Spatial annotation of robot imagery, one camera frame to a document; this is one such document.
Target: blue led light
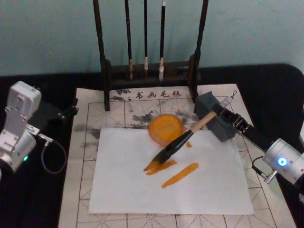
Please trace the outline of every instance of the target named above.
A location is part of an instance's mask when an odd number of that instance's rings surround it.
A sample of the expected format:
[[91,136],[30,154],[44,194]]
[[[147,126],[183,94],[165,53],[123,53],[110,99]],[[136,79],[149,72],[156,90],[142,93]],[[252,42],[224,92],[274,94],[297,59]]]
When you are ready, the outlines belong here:
[[279,158],[277,160],[277,163],[280,165],[280,166],[286,166],[287,165],[287,160],[285,158]]

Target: calligraphy brush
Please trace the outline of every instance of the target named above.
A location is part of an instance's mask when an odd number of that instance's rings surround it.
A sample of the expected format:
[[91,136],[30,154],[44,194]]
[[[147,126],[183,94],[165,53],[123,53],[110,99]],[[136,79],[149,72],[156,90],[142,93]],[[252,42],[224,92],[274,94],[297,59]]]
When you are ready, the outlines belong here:
[[148,17],[147,17],[147,0],[143,1],[143,14],[144,14],[144,70],[145,75],[148,75]]
[[[225,98],[220,106],[225,108],[229,105],[233,99],[233,96]],[[214,111],[208,113],[204,118],[202,118],[191,130],[186,131],[180,137],[169,143],[162,151],[160,151],[150,162],[150,164],[144,169],[144,171],[153,170],[158,166],[164,164],[173,154],[175,154],[186,141],[199,129],[205,126],[210,120],[212,120],[217,114]]]
[[130,80],[133,78],[133,62],[132,62],[132,49],[131,49],[131,29],[130,29],[130,13],[129,13],[129,0],[124,0],[125,19],[127,22],[127,39],[128,39],[128,55],[129,55],[129,75]]
[[163,43],[164,43],[164,34],[165,34],[165,13],[166,13],[166,0],[161,1],[161,58],[160,58],[160,75],[159,79],[162,81],[163,72],[164,72],[164,63],[163,63]]

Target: bamboo brush handle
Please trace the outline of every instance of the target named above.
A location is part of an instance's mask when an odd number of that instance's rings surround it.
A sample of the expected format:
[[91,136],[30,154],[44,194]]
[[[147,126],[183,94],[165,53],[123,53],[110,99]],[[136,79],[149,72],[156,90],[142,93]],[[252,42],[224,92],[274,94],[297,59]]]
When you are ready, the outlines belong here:
[[197,132],[200,128],[202,128],[203,126],[205,126],[210,120],[213,119],[214,116],[216,116],[217,114],[214,111],[211,111],[210,113],[208,113],[204,118],[202,118],[197,125],[195,125],[191,131],[193,133]]

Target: white paper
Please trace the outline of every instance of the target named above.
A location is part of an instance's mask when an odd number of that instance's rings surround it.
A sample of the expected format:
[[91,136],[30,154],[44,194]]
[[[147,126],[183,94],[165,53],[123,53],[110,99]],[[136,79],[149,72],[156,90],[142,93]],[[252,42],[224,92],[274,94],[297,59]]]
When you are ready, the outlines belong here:
[[[162,149],[147,130],[103,128],[90,213],[253,214],[244,168],[234,140],[220,142],[209,130],[196,132],[171,159],[176,165],[147,176],[143,169]],[[161,185],[193,162],[181,181]]]

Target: calligraphy grid mat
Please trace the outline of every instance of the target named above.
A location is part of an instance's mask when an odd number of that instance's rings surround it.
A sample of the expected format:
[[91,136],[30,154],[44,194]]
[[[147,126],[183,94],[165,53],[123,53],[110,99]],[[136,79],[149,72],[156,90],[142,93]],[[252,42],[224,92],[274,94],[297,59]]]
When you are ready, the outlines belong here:
[[[219,101],[232,95],[236,85],[201,85],[199,95],[212,91]],[[187,87],[156,87],[113,90],[111,111],[104,109],[102,91],[77,90],[78,114],[74,117],[64,185],[59,227],[61,228],[295,228],[278,182],[270,185],[251,168],[251,162],[263,155],[253,144],[236,135],[244,165],[253,215],[174,215],[174,214],[89,214],[95,161],[101,127],[148,127],[151,118],[175,114],[191,128],[198,121]],[[249,123],[249,114],[238,91],[229,110]],[[266,173],[272,170],[263,162],[257,165]]]

